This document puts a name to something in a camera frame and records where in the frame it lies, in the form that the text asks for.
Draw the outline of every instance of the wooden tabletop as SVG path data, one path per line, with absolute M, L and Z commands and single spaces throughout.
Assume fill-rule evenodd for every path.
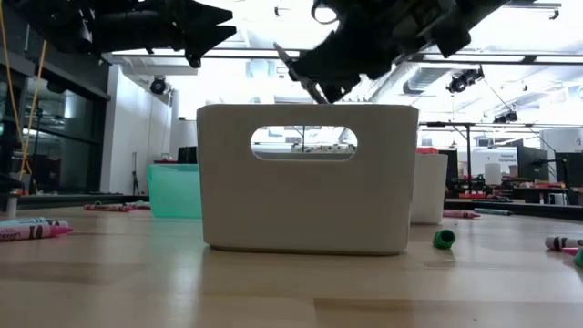
M 76 232 L 0 244 L 2 327 L 544 327 L 583 322 L 583 269 L 546 251 L 583 238 L 562 220 L 483 216 L 416 226 L 405 254 L 346 257 L 209 250 L 199 221 L 148 211 L 20 211 Z

